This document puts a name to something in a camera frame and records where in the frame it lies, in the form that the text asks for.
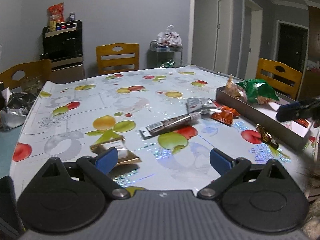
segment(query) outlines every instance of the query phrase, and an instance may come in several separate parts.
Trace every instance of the foil wrapper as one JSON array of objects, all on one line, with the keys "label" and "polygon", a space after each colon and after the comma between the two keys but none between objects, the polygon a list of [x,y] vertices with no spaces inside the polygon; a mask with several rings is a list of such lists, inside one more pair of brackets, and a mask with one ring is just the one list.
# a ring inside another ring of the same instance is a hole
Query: foil wrapper
[{"label": "foil wrapper", "polygon": [[95,154],[102,154],[106,150],[108,150],[111,147],[115,147],[118,150],[118,163],[117,166],[125,165],[125,164],[134,164],[134,163],[140,163],[141,159],[135,155],[133,152],[129,151],[125,147],[125,138],[121,136],[120,138],[109,140],[107,142],[102,142],[100,144],[95,144],[90,146],[91,152]]},{"label": "foil wrapper", "polygon": [[188,98],[187,99],[188,114],[199,112],[200,114],[221,113],[214,100],[210,98]]}]

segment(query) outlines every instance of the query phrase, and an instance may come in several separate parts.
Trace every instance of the red snack bag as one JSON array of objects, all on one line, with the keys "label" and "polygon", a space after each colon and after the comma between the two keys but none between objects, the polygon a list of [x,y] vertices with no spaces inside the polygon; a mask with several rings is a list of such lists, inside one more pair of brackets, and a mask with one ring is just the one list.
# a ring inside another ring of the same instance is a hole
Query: red snack bag
[{"label": "red snack bag", "polygon": [[56,5],[53,5],[51,7],[48,8],[48,11],[50,12],[51,16],[55,16],[55,19],[57,21],[57,23],[62,23],[64,22],[64,18],[63,18],[63,3],[59,3]]},{"label": "red snack bag", "polygon": [[233,119],[239,115],[236,109],[222,106],[221,113],[214,113],[211,118],[230,126],[233,123]]}]

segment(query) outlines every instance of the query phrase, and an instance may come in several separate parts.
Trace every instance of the chair backrest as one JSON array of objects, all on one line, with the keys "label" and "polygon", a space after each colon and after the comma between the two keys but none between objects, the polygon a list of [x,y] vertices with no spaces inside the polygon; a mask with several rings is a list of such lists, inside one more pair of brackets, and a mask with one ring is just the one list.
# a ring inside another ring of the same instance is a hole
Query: chair backrest
[{"label": "chair backrest", "polygon": [[[120,47],[121,50],[117,51],[114,48]],[[127,43],[114,43],[110,45],[98,46],[96,48],[98,71],[100,75],[113,74],[124,71],[139,70],[139,44]],[[116,59],[101,59],[103,56],[114,56],[134,54],[134,57],[116,58]],[[133,69],[121,70],[105,70],[105,68],[113,66],[134,65]]]},{"label": "chair backrest", "polygon": [[[290,86],[285,83],[282,83],[279,80],[275,80],[274,78],[264,75],[263,73],[261,73],[261,70],[265,70],[274,75],[288,79],[294,82],[294,84]],[[290,95],[292,99],[295,99],[299,91],[302,73],[281,62],[260,58],[258,62],[256,78],[264,79],[273,88],[280,90]]]},{"label": "chair backrest", "polygon": [[0,74],[0,82],[3,82],[4,87],[9,89],[21,87],[23,78],[13,80],[12,77],[17,71],[23,71],[25,73],[24,78],[41,76],[40,79],[44,84],[50,78],[51,68],[51,60],[49,59],[15,65]]}]

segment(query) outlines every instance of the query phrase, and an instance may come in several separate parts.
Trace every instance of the doorway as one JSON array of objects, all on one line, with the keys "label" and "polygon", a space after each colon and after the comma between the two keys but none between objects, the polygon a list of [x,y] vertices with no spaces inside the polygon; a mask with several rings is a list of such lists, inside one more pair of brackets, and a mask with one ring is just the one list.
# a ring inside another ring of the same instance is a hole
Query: doorway
[{"label": "doorway", "polygon": [[190,0],[188,63],[227,73],[233,0]]},{"label": "doorway", "polygon": [[242,31],[237,77],[253,79],[260,56],[263,10],[252,0],[242,0]]},{"label": "doorway", "polygon": [[195,0],[193,65],[214,70],[218,37],[219,0]]},{"label": "doorway", "polygon": [[278,21],[274,60],[303,72],[308,43],[308,29]]}]

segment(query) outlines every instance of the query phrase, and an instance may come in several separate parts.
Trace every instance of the floral tablecloth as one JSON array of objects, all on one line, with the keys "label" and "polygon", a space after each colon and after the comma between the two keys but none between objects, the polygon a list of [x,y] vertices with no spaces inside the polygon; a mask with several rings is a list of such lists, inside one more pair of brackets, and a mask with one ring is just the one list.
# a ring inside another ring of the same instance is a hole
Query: floral tablecloth
[{"label": "floral tablecloth", "polygon": [[[63,85],[47,82],[13,156],[10,176],[17,197],[48,158],[57,156],[71,162],[84,155],[96,156],[90,145],[103,136],[118,135],[125,137],[126,147],[142,160],[112,172],[123,187],[192,189],[196,193],[219,177],[209,163],[211,149],[218,148],[253,163],[277,158],[306,191],[304,174],[312,167],[316,130],[312,130],[304,152],[293,153],[281,145],[283,155],[278,156],[254,136],[254,124],[242,117],[231,127],[202,119],[195,129],[173,136],[172,141],[158,142],[158,137],[143,140],[139,128],[186,114],[187,98],[214,99],[216,88],[226,81],[225,76],[189,65],[98,76]],[[177,143],[185,147],[173,152]]]}]

